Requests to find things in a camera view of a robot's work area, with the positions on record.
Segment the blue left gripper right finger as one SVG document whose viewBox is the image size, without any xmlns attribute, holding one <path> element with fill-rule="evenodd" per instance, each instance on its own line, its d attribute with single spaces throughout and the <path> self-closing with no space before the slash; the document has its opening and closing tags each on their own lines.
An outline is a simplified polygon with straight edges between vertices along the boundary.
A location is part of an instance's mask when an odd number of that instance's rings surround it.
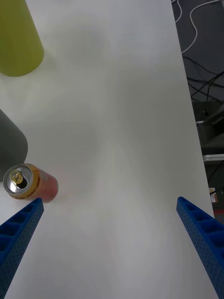
<svg viewBox="0 0 224 299">
<path fill-rule="evenodd" d="M 220 299 L 224 298 L 224 226 L 186 200 L 177 199 L 176 211 Z"/>
</svg>

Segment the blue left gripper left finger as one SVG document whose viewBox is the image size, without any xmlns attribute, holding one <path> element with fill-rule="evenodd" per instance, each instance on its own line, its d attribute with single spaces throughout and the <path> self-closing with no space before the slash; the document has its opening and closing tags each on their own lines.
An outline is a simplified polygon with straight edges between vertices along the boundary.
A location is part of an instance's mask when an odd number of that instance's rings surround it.
<svg viewBox="0 0 224 299">
<path fill-rule="evenodd" d="M 36 198 L 0 226 L 0 298 L 11 285 L 22 257 L 44 212 Z"/>
</svg>

